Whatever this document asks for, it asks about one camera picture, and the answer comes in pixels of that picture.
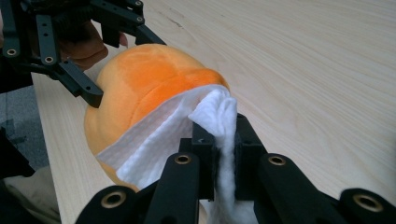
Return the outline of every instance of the gray floor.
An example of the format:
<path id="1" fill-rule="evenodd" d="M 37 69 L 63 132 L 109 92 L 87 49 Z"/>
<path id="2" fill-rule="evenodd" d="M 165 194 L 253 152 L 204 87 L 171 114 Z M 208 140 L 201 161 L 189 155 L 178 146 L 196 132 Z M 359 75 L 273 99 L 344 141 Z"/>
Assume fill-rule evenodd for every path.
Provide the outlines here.
<path id="1" fill-rule="evenodd" d="M 33 86 L 0 94 L 0 126 L 33 169 L 49 165 Z"/>

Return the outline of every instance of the plush toy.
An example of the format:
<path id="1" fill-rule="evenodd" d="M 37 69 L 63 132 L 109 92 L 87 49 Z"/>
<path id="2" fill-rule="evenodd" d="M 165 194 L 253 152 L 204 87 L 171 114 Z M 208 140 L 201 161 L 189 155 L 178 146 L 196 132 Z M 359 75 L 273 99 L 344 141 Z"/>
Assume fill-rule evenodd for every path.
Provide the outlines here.
<path id="1" fill-rule="evenodd" d="M 113 58 L 97 85 L 104 91 L 99 108 L 88 106 L 85 134 L 93 155 L 115 143 L 129 128 L 173 96 L 209 84 L 228 88 L 224 78 L 188 54 L 164 45 L 137 46 Z M 119 185 L 115 170 L 100 162 Z"/>

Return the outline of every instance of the white fabric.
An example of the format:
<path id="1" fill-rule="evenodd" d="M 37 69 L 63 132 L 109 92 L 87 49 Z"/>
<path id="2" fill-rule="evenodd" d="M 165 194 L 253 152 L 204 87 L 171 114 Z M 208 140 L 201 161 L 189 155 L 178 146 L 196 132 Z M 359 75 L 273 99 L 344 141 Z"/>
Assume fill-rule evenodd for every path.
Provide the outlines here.
<path id="1" fill-rule="evenodd" d="M 119 179 L 145 188 L 160 178 L 166 159 L 178 152 L 180 138 L 191 138 L 193 121 L 215 136 L 221 154 L 215 201 L 204 203 L 209 223 L 257 223 L 252 203 L 234 201 L 236 100 L 223 86 L 203 86 L 174 96 L 97 158 L 116 169 Z"/>

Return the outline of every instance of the orange fabric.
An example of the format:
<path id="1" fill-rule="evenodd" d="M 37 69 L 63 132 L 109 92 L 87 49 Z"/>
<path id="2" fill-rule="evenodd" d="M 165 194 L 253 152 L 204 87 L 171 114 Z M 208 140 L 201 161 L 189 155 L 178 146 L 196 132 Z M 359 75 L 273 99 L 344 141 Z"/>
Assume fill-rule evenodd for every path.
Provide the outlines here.
<path id="1" fill-rule="evenodd" d="M 99 108 L 88 106 L 86 112 L 90 150 L 97 155 L 161 103 L 208 84 L 228 88 L 219 73 L 178 49 L 148 44 L 124 51 L 108 62 L 97 79 L 104 97 Z M 113 181 L 122 184 L 111 167 L 102 167 Z"/>

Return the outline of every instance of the brass screw hole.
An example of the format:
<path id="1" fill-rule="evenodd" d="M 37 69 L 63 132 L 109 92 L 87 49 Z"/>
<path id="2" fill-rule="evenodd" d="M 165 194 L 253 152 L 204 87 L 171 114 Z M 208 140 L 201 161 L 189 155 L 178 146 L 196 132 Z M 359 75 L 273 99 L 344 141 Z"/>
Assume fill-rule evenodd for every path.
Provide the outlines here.
<path id="1" fill-rule="evenodd" d="M 52 57 L 47 57 L 45 59 L 46 63 L 52 63 L 53 62 L 53 58 Z"/>
<path id="2" fill-rule="evenodd" d="M 7 50 L 7 54 L 8 54 L 9 56 L 13 56 L 13 55 L 16 55 L 16 54 L 17 54 L 17 51 L 16 51 L 15 49 L 9 49 L 9 50 Z"/>
<path id="3" fill-rule="evenodd" d="M 181 155 L 181 156 L 178 156 L 175 158 L 175 162 L 177 164 L 181 164 L 181 165 L 187 164 L 190 161 L 191 161 L 191 157 L 189 157 L 187 155 Z"/>
<path id="4" fill-rule="evenodd" d="M 278 157 L 278 156 L 273 156 L 268 158 L 268 161 L 271 162 L 273 165 L 285 165 L 286 161 L 285 159 Z"/>
<path id="5" fill-rule="evenodd" d="M 382 204 L 369 195 L 356 194 L 353 196 L 353 201 L 355 201 L 358 206 L 371 212 L 381 212 L 382 210 L 384 210 Z"/>
<path id="6" fill-rule="evenodd" d="M 105 197 L 103 197 L 101 201 L 101 205 L 104 208 L 115 208 L 120 206 L 126 200 L 126 194 L 123 191 L 117 190 L 111 193 L 108 193 Z"/>

